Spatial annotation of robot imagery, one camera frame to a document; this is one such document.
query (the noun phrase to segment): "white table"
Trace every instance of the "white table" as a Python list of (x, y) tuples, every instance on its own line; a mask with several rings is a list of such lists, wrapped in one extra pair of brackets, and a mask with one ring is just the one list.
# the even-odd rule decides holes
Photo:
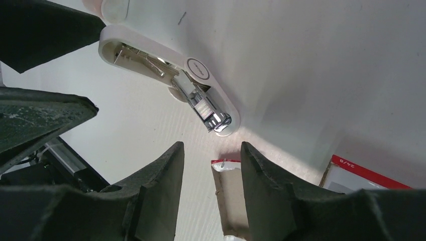
[(241, 141), (315, 184), (339, 154), (426, 187), (425, 1), (131, 2), (126, 24), (214, 73), (240, 111), (238, 133), (208, 134), (166, 88), (102, 62), (97, 43), (21, 75), (2, 65), (3, 78), (97, 104), (63, 138), (111, 183), (184, 141), (176, 241), (222, 239), (209, 161), (238, 156)]

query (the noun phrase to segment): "circular logo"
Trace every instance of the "circular logo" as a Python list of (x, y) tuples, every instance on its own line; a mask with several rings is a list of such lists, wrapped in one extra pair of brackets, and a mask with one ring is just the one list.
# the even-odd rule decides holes
[(188, 59), (186, 63), (188, 64), (189, 70), (191, 70), (191, 72), (198, 78), (203, 80), (208, 80), (210, 78), (210, 73), (208, 72), (207, 68), (198, 60), (191, 58)]

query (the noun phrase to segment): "white stapler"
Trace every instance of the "white stapler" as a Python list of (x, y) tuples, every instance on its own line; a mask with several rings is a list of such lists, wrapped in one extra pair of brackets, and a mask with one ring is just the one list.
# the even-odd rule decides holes
[(100, 35), (99, 55), (116, 67), (162, 82), (172, 96), (187, 102), (207, 130), (226, 137), (240, 126), (240, 116), (207, 67), (122, 25)]

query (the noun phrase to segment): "cardboard box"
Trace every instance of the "cardboard box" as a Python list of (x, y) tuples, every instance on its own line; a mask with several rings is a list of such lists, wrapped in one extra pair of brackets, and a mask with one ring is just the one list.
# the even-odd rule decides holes
[(241, 162), (237, 160), (211, 161), (216, 186), (219, 213), (225, 240), (250, 241), (249, 223), (244, 200)]
[(319, 186), (346, 194), (360, 189), (411, 188), (336, 155), (332, 156)]

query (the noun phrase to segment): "red stripe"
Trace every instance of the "red stripe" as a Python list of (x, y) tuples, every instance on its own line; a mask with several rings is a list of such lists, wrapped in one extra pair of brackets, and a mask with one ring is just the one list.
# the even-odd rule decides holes
[[(231, 159), (227, 159), (226, 161), (227, 162), (241, 162), (239, 160), (231, 160)], [(219, 163), (219, 162), (224, 162), (224, 160), (223, 159), (222, 160), (212, 160), (211, 164), (215, 164), (215, 163)]]
[(363, 177), (367, 180), (370, 180), (374, 183), (377, 183), (383, 187), (389, 188), (389, 189), (411, 189), (411, 187), (404, 185), (402, 183), (399, 183), (395, 180), (392, 180), (390, 178), (387, 178), (385, 176), (382, 176), (378, 173), (375, 173), (371, 170), (368, 170), (367, 168), (358, 166), (357, 164), (350, 162), (346, 159), (343, 159), (341, 157), (338, 157), (336, 155), (333, 155), (332, 157), (332, 163), (335, 165), (352, 172), (360, 177)]

